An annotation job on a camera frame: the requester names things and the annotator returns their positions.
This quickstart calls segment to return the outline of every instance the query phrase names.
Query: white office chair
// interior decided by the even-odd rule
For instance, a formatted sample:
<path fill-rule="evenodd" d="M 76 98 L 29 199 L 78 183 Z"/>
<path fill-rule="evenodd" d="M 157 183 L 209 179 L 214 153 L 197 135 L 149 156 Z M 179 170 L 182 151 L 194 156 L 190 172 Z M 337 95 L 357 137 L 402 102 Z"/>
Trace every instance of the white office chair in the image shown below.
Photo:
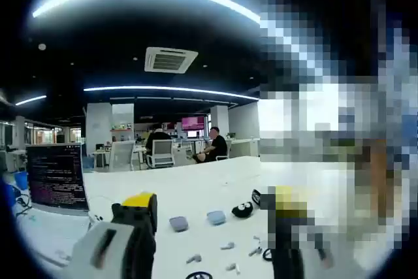
<path fill-rule="evenodd" d="M 109 171 L 133 171 L 132 156 L 134 140 L 113 142 L 110 151 Z"/>
<path fill-rule="evenodd" d="M 233 142 L 231 140 L 227 140 L 227 155 L 226 156 L 216 156 L 216 161 L 229 159 L 229 152 L 231 151 L 231 146 Z"/>
<path fill-rule="evenodd" d="M 150 168 L 173 167 L 172 140 L 154 140 L 152 155 L 146 155 L 146 163 Z"/>

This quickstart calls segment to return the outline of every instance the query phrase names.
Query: pixelated area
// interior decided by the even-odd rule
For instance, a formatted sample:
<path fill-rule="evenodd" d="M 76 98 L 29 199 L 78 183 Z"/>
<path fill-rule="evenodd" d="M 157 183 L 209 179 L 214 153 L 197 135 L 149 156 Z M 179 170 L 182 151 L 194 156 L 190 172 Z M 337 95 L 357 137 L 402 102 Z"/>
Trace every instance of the pixelated area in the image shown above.
<path fill-rule="evenodd" d="M 293 170 L 291 179 L 277 172 L 261 197 L 271 248 L 322 248 L 337 234 L 360 264 L 376 266 L 408 231 L 418 191 L 417 48 L 382 3 L 372 4 L 376 75 L 353 77 L 309 13 L 263 0 L 260 158 Z M 301 187 L 311 195 L 299 199 Z"/>

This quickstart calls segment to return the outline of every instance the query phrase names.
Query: small metal part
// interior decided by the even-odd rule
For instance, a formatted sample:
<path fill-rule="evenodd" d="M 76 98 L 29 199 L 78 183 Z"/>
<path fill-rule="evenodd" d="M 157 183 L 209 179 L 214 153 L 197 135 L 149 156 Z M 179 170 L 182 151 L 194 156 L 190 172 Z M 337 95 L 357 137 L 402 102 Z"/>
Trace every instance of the small metal part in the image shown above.
<path fill-rule="evenodd" d="M 233 271 L 236 268 L 236 263 L 232 263 L 229 266 L 227 266 L 226 270 L 227 271 Z"/>
<path fill-rule="evenodd" d="M 221 250 L 230 250 L 231 248 L 235 247 L 235 243 L 234 242 L 230 242 L 228 243 L 226 246 L 222 246 Z"/>
<path fill-rule="evenodd" d="M 254 254 L 261 254 L 263 252 L 263 249 L 259 246 L 258 248 L 255 248 L 250 253 L 248 253 L 248 256 L 252 256 Z"/>
<path fill-rule="evenodd" d="M 257 251 L 258 251 L 258 248 L 255 248 L 254 250 L 252 250 L 250 253 L 248 253 L 248 256 L 252 256 L 252 255 L 254 255 L 255 253 L 257 253 Z"/>
<path fill-rule="evenodd" d="M 202 261 L 202 256 L 200 254 L 196 254 L 190 257 L 185 263 L 190 264 L 192 261 L 196 261 L 197 263 Z"/>

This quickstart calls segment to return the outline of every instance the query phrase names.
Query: computer monitor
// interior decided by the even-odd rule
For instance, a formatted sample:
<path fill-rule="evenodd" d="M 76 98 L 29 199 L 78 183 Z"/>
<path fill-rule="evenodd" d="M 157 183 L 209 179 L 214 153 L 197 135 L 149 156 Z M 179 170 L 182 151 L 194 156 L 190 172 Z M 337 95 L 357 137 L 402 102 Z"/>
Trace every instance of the computer monitor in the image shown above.
<path fill-rule="evenodd" d="M 80 143 L 27 146 L 27 181 L 34 208 L 88 215 Z"/>
<path fill-rule="evenodd" d="M 204 129 L 204 117 L 188 117 L 182 119 L 183 131 L 198 131 Z"/>

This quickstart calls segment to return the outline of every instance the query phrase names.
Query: television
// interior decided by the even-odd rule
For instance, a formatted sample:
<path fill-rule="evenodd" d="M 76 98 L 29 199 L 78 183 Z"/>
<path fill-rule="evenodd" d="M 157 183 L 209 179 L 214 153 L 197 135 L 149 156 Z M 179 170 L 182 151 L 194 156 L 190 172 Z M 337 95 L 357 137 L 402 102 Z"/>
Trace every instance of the television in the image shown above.
<path fill-rule="evenodd" d="M 204 129 L 204 117 L 188 117 L 182 119 L 183 131 L 197 131 Z"/>

